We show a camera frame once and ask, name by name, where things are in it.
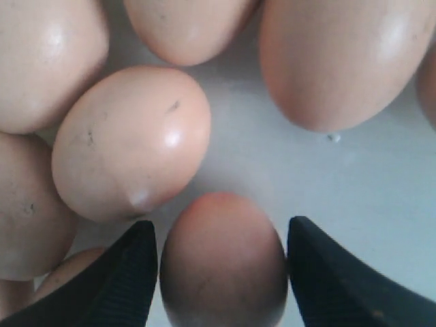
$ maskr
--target white surface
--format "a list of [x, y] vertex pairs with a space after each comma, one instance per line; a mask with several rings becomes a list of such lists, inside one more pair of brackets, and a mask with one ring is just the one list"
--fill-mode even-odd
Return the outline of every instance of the white surface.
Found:
[[[162, 63], [138, 40], [122, 1], [104, 1], [112, 28], [106, 74]], [[373, 268], [436, 300], [436, 134], [419, 111], [413, 85], [365, 124], [333, 136], [286, 121], [260, 77], [258, 19], [219, 58], [187, 69], [213, 111], [208, 155], [190, 186], [149, 216], [161, 250], [178, 213], [207, 191], [255, 200], [283, 244], [290, 217], [306, 215]], [[83, 221], [73, 251], [112, 243], [128, 226]], [[157, 288], [148, 326], [170, 326]], [[280, 326], [302, 327], [290, 290]]]

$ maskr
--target egg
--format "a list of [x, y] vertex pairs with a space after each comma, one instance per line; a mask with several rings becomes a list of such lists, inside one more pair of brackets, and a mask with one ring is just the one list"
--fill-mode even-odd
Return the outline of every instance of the egg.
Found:
[[124, 69], [84, 94], [61, 125], [55, 184], [83, 217], [142, 216], [192, 179], [210, 129], [208, 100], [192, 77], [164, 67]]
[[62, 261], [78, 220], [56, 192], [41, 138], [0, 133], [0, 153], [0, 279], [26, 281]]
[[59, 123], [108, 49], [99, 1], [0, 1], [0, 130], [26, 134]]
[[436, 46], [429, 50], [418, 70], [416, 88], [422, 110], [436, 127]]
[[106, 249], [102, 247], [89, 249], [76, 253], [66, 259], [58, 268], [56, 268], [55, 271], [50, 273], [43, 280], [33, 296], [33, 302], [45, 298], [62, 285], [71, 281], [75, 276], [79, 275], [96, 259], [98, 259], [105, 250]]
[[170, 230], [160, 283], [174, 327], [276, 326], [287, 298], [285, 254], [262, 209], [208, 193]]
[[435, 21], [434, 1], [266, 0], [260, 31], [266, 86], [298, 126], [354, 127], [403, 90]]
[[124, 0], [140, 39], [161, 59], [197, 65], [223, 52], [259, 0]]
[[0, 320], [3, 320], [30, 305], [32, 295], [33, 280], [0, 280]]

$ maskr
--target black pointed object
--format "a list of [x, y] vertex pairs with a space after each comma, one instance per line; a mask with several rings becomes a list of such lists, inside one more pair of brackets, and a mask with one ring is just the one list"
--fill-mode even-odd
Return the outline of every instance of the black pointed object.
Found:
[[287, 251], [306, 327], [436, 326], [436, 303], [379, 274], [306, 217], [291, 219]]
[[155, 230], [139, 221], [70, 282], [0, 327], [144, 327], [156, 282]]

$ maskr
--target brown egg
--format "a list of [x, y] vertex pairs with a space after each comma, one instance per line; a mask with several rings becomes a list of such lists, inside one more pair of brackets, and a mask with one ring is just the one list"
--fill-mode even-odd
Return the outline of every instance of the brown egg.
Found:
[[33, 296], [33, 302], [45, 298], [50, 293], [60, 288], [71, 281], [75, 276], [79, 275], [88, 266], [90, 266], [96, 259], [98, 259], [106, 249], [100, 247], [95, 249], [85, 250], [76, 253], [66, 259], [62, 264], [49, 274]]
[[41, 138], [0, 133], [0, 153], [0, 279], [30, 280], [65, 257], [77, 217], [56, 192]]
[[436, 127], [436, 46], [430, 49], [418, 70], [416, 90], [422, 110]]
[[60, 122], [108, 47], [99, 1], [0, 1], [0, 130], [25, 134]]
[[207, 98], [187, 74], [122, 70], [88, 91], [63, 122], [54, 143], [55, 184], [83, 217], [141, 216], [191, 180], [210, 128]]
[[0, 280], [0, 320], [3, 320], [30, 305], [32, 295], [33, 280]]
[[436, 1], [267, 0], [260, 61], [271, 97], [306, 129], [353, 127], [403, 90], [435, 21]]
[[124, 0], [141, 40], [161, 59], [197, 65], [225, 50], [259, 0]]
[[160, 282], [175, 327], [276, 326], [288, 288], [273, 225], [230, 193], [206, 194], [182, 212], [165, 243]]

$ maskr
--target eggshell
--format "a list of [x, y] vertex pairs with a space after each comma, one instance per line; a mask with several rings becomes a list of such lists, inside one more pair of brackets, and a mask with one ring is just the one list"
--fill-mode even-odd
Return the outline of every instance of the eggshell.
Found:
[[59, 123], [108, 49], [99, 1], [0, 1], [0, 130], [25, 134]]
[[271, 97], [306, 129], [356, 126], [402, 91], [435, 21], [435, 1], [267, 0], [260, 61]]
[[32, 295], [33, 280], [0, 280], [0, 320], [3, 320], [30, 305]]
[[63, 122], [55, 184], [83, 217], [141, 216], [191, 180], [210, 128], [207, 98], [193, 78], [170, 68], [124, 69], [88, 91]]
[[141, 40], [161, 59], [197, 65], [225, 50], [259, 0], [124, 0]]
[[230, 193], [206, 194], [182, 212], [164, 246], [160, 283], [174, 327], [276, 326], [288, 288], [273, 225]]
[[416, 88], [422, 110], [436, 127], [436, 46], [430, 49], [418, 70]]
[[0, 153], [0, 279], [26, 281], [62, 261], [77, 217], [56, 192], [43, 140], [0, 133]]
[[79, 275], [96, 259], [98, 259], [105, 250], [106, 249], [102, 247], [89, 249], [76, 253], [66, 259], [64, 262], [62, 262], [62, 264], [59, 265], [58, 268], [56, 268], [55, 271], [53, 271], [44, 279], [33, 296], [33, 302], [37, 302], [38, 300], [45, 298], [62, 285], [65, 285], [71, 281], [75, 276]]

